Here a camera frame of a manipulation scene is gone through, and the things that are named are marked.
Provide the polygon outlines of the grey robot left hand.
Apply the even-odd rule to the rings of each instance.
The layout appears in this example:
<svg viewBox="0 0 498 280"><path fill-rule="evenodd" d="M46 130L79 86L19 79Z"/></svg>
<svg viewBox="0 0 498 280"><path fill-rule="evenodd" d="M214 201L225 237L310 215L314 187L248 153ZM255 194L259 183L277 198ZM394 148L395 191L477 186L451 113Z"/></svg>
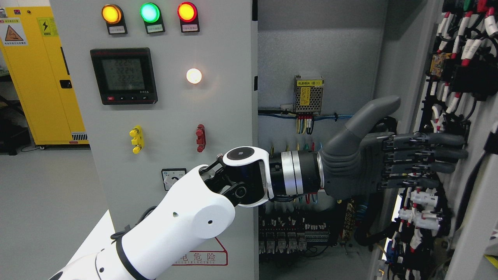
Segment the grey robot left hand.
<svg viewBox="0 0 498 280"><path fill-rule="evenodd" d="M465 139L449 133L372 133L394 113L400 97L387 96L360 108L319 151L327 195L348 199L413 182L412 173L451 174L468 157Z"/></svg>

